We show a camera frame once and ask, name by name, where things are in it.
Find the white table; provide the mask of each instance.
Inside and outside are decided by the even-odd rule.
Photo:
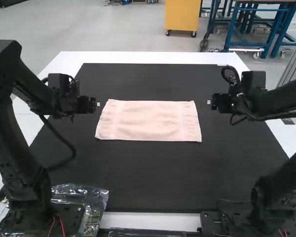
[[[83,63],[228,64],[236,68],[239,75],[243,71],[249,71],[236,53],[61,52],[38,77],[43,79],[49,73],[64,73],[75,77]],[[14,99],[13,108],[26,141],[30,145],[43,123],[19,98]],[[279,119],[266,123],[285,153],[291,157],[296,152],[296,125],[284,125]],[[199,214],[110,212],[104,214],[101,227],[195,232],[200,227],[200,220]]]

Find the metal plate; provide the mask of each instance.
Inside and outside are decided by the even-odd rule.
[[[206,236],[213,237],[280,237],[279,232],[275,232],[272,235],[263,235],[258,233],[254,228],[246,226],[242,230],[235,230],[230,226],[235,227],[234,224],[230,223],[230,219],[240,220],[248,216],[250,210],[237,210],[233,214],[228,212],[228,216],[217,211],[204,211],[200,215],[201,225],[202,225],[202,234]],[[288,237],[296,237],[296,218],[292,220],[287,220],[280,231],[282,235],[285,236],[284,230],[287,232]]]

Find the red wire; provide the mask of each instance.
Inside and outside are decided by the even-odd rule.
[[[63,221],[61,220],[60,216],[58,215],[59,220],[60,220],[60,224],[61,224],[61,229],[63,230],[63,237],[66,237],[66,231],[65,231],[65,226]]]
[[[50,227],[50,229],[49,229],[49,232],[48,232],[48,236],[47,236],[47,237],[50,236],[50,234],[51,234],[51,230],[53,229],[54,224],[55,224],[55,217],[53,217],[53,224],[51,224],[51,227]]]
[[[278,232],[280,233],[281,237],[284,237],[280,229],[278,229]]]
[[[280,233],[281,237],[284,237],[280,229],[278,229],[278,232]],[[285,237],[287,237],[287,231],[284,229]]]

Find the blue metal frame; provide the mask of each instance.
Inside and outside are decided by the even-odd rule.
[[[285,3],[283,3],[283,2],[272,2],[272,3],[268,2],[268,4],[281,4],[282,6],[279,9],[258,9],[257,6],[256,6],[257,4],[259,4],[259,3],[260,4],[262,4],[262,3],[265,4],[265,2],[262,2],[262,1],[261,2],[255,2],[253,8],[252,8],[252,5],[250,5],[250,4],[249,4],[248,8],[246,8],[243,3],[248,3],[248,2],[237,1],[236,4],[235,4],[235,7],[234,7],[233,13],[232,13],[231,22],[230,22],[230,28],[229,28],[229,32],[228,32],[228,35],[227,35],[226,40],[225,40],[225,46],[224,46],[223,52],[228,52],[230,46],[263,47],[264,52],[261,54],[261,58],[266,58],[266,56],[267,56],[267,54],[268,54],[268,52],[270,50],[270,47],[272,45],[272,42],[274,40],[274,37],[275,37],[276,33],[279,31],[280,25],[282,24],[284,14],[285,14],[285,12],[289,12],[289,9],[288,9],[289,3],[288,2],[285,2]],[[245,30],[249,14],[245,14],[245,16],[244,16],[244,21],[243,21],[243,24],[242,24],[242,26],[240,28],[240,32],[235,30],[238,11],[243,11],[243,12],[246,12],[246,13],[250,12],[250,11],[253,11],[253,12],[254,11],[276,11],[276,12],[278,12],[276,14],[275,19],[274,19],[272,30],[270,32],[270,35],[269,35],[266,43],[247,42],[245,37],[241,34],[241,32],[244,32],[244,30]],[[232,38],[232,35],[233,35],[234,32],[239,37],[241,42],[231,42],[231,38]]]
[[[281,46],[296,46],[296,39],[289,36],[286,33],[286,31],[287,31],[287,29],[294,17],[295,12],[296,12],[296,2],[292,2],[290,4],[290,10],[287,12],[287,14],[285,16],[285,19],[284,19],[281,29],[279,31],[279,35],[278,35],[276,42],[274,44],[274,47],[271,51],[270,57],[275,58]],[[290,42],[283,42],[284,38],[288,39]]]
[[[292,21],[294,13],[296,12],[296,2],[265,2],[255,1],[236,1],[234,7],[232,7],[233,0],[229,0],[229,7],[227,11],[227,16],[230,15],[231,10],[233,9],[232,17],[226,18],[226,7],[227,1],[224,0],[222,12],[218,12],[216,16],[214,16],[214,9],[216,4],[219,4],[220,0],[212,0],[211,3],[211,12],[209,17],[209,22],[207,29],[211,26],[213,19],[215,18],[214,26],[216,25],[229,25],[229,32],[225,40],[224,52],[228,51],[230,46],[256,46],[256,47],[265,47],[264,52],[261,54],[261,58],[266,58],[271,44],[275,38],[276,34],[279,34],[274,48],[271,52],[271,57],[276,57],[276,54],[280,48],[280,46],[296,46],[296,39],[286,33],[287,28]],[[279,4],[280,7],[278,9],[258,9],[259,4]],[[262,19],[256,15],[257,11],[276,11],[275,19]],[[266,43],[254,43],[247,42],[245,37],[242,35],[244,32],[247,34],[251,32],[253,24],[264,24],[271,28],[271,33],[267,39]],[[240,30],[235,30],[235,27],[240,26]],[[241,42],[231,42],[232,34],[235,33]],[[287,39],[289,42],[283,42],[283,38]]]

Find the transparent plastic bag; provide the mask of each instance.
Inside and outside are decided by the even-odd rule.
[[[67,237],[95,237],[99,230],[102,215],[107,206],[108,199],[108,190],[92,186],[61,184],[52,187],[51,202],[83,204],[85,208],[78,232],[75,235]],[[0,221],[6,216],[6,214],[7,211],[0,214]],[[3,233],[2,236],[32,237],[33,235],[27,233]]]

